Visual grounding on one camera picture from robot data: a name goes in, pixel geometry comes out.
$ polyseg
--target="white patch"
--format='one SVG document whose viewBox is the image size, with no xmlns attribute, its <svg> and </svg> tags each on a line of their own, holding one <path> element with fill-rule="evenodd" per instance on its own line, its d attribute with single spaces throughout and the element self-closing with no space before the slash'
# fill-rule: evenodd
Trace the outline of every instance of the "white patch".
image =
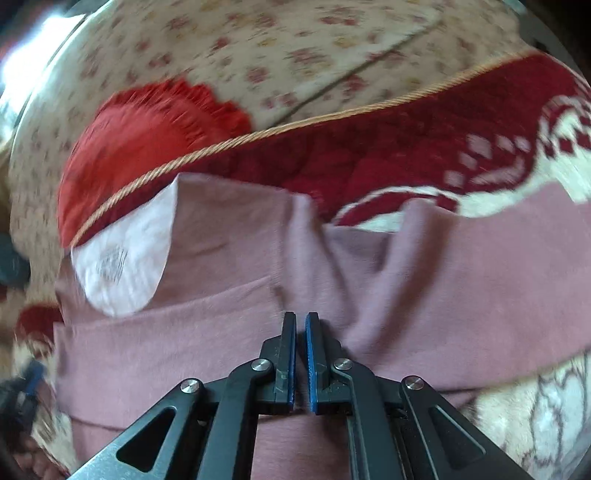
<svg viewBox="0 0 591 480">
<path fill-rule="evenodd" d="M 170 251 L 175 180 L 80 247 L 72 266 L 88 302 L 112 317 L 143 309 L 154 296 Z"/>
<path fill-rule="evenodd" d="M 474 153 L 478 153 L 489 160 L 492 158 L 491 143 L 480 135 L 468 134 L 466 136 L 468 148 Z"/>
<path fill-rule="evenodd" d="M 478 166 L 478 160 L 464 152 L 460 152 L 459 162 L 470 170 L 475 170 Z"/>
<path fill-rule="evenodd" d="M 509 138 L 505 137 L 504 135 L 496 136 L 496 144 L 502 150 L 505 150 L 510 153 L 515 153 L 515 145 Z"/>
<path fill-rule="evenodd" d="M 487 171 L 470 180 L 474 185 L 490 185 L 495 183 L 516 183 L 525 173 L 525 161 L 517 157 L 510 167 Z"/>
<path fill-rule="evenodd" d="M 525 153 L 528 153 L 531 150 L 530 141 L 525 137 L 515 137 L 515 145 L 517 145 L 517 148 Z"/>
<path fill-rule="evenodd" d="M 446 170 L 443 174 L 443 181 L 450 187 L 460 188 L 464 185 L 464 175 L 458 171 Z"/>
</svg>

